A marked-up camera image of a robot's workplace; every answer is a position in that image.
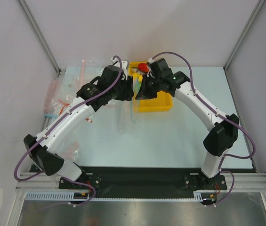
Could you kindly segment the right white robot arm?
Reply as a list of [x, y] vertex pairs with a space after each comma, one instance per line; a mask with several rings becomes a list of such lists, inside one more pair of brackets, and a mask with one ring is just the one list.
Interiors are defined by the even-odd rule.
[[223, 156], [238, 138], [238, 129], [235, 127], [239, 122], [238, 117], [232, 114], [222, 119], [215, 106], [192, 87], [190, 77], [181, 71], [174, 73], [164, 58], [150, 58], [146, 64], [149, 72], [143, 75], [135, 99], [154, 99], [158, 92], [163, 91], [185, 104], [201, 120], [209, 133], [203, 141], [207, 153], [199, 183], [205, 189], [212, 188], [216, 184], [215, 176], [220, 172]]

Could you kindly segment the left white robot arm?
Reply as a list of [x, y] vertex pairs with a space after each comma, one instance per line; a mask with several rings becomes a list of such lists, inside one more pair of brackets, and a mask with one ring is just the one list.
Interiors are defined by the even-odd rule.
[[105, 67], [101, 76], [81, 87], [67, 110], [51, 125], [36, 136], [24, 138], [29, 157], [47, 176], [59, 175], [69, 179], [73, 187], [82, 188], [86, 183], [82, 169], [58, 154], [59, 146], [80, 121], [89, 118], [109, 101], [131, 101], [133, 95], [133, 78], [128, 75], [127, 67], [118, 64]]

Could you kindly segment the clear blue-zipper bag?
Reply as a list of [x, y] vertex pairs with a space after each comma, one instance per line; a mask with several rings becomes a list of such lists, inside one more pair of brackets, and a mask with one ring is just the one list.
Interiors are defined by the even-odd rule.
[[136, 100], [136, 94], [141, 86], [141, 82], [133, 80], [133, 98], [131, 101], [118, 101], [116, 111], [117, 131], [120, 134], [128, 133], [136, 124], [140, 114], [140, 100]]

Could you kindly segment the yellow toy pear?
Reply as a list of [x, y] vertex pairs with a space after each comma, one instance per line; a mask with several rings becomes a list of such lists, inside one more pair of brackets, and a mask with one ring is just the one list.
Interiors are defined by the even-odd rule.
[[139, 73], [133, 73], [132, 74], [133, 80], [135, 80], [136, 82], [141, 82], [142, 81], [142, 75]]

